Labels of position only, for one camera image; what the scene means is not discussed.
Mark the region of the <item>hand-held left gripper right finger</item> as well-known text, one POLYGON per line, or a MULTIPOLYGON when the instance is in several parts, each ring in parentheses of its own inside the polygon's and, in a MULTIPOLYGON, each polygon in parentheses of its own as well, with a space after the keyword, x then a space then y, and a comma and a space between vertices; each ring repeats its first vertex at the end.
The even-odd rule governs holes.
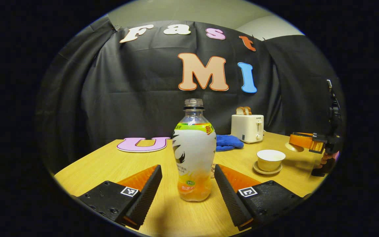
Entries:
POLYGON ((276 181, 261 183, 221 164, 215 165, 215 180, 240 231, 273 222, 305 200, 276 181))

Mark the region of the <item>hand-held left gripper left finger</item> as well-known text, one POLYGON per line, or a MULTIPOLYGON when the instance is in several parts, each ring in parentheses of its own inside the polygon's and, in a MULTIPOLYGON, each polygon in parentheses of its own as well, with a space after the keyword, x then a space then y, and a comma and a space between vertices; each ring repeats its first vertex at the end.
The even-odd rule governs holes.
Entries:
POLYGON ((120 225, 139 230, 161 180, 161 165, 154 165, 117 183, 103 181, 77 200, 120 225))

